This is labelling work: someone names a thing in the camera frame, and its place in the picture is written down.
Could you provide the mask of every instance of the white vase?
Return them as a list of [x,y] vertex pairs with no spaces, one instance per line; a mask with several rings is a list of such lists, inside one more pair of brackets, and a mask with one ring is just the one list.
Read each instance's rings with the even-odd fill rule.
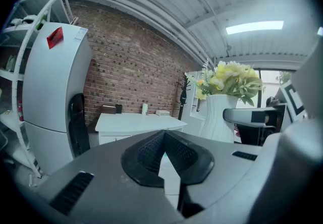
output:
[[226,108],[236,108],[238,98],[229,95],[210,95],[206,97],[207,116],[201,137],[223,142],[234,142],[234,124],[223,119]]

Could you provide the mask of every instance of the white table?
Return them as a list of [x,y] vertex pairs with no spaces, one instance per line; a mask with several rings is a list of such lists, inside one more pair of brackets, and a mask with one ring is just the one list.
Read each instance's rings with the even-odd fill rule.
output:
[[160,117],[155,114],[101,114],[95,130],[99,132],[98,144],[101,145],[156,130],[182,131],[185,125],[185,122],[173,117]]

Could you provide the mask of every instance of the refrigerator door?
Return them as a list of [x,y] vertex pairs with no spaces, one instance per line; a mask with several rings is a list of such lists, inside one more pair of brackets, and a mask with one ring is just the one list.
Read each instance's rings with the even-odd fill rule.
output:
[[73,160],[68,134],[47,130],[25,122],[30,146],[41,170],[52,175]]
[[[59,27],[63,29],[64,40],[49,49],[47,37]],[[39,31],[28,58],[23,83],[25,121],[67,132],[69,99],[83,92],[91,60],[86,32],[87,29],[62,23],[45,23]],[[81,53],[86,54],[86,60],[77,56]]]

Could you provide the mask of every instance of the ceiling light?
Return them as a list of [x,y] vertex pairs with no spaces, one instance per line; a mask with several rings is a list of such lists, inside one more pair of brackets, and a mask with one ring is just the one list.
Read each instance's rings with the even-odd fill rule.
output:
[[241,24],[227,28],[227,34],[235,34],[254,30],[282,29],[284,21],[261,21],[247,24]]
[[320,27],[317,32],[318,35],[323,36],[323,27]]

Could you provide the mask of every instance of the metal shelving unit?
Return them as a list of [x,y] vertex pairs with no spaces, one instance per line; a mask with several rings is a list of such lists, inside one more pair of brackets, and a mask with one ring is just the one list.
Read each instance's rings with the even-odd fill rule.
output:
[[9,15],[10,22],[14,18],[23,19],[28,15],[37,15],[32,24],[8,27],[0,34],[0,46],[19,47],[15,69],[8,72],[0,69],[0,77],[12,82],[12,108],[0,114],[0,122],[10,130],[5,132],[8,138],[6,153],[19,163],[31,168],[35,175],[41,178],[40,168],[24,133],[24,122],[21,122],[17,111],[17,88],[18,81],[23,81],[24,75],[19,73],[22,58],[26,48],[31,48],[37,35],[36,27],[46,15],[47,22],[60,22],[72,24],[74,21],[68,0],[19,0]]

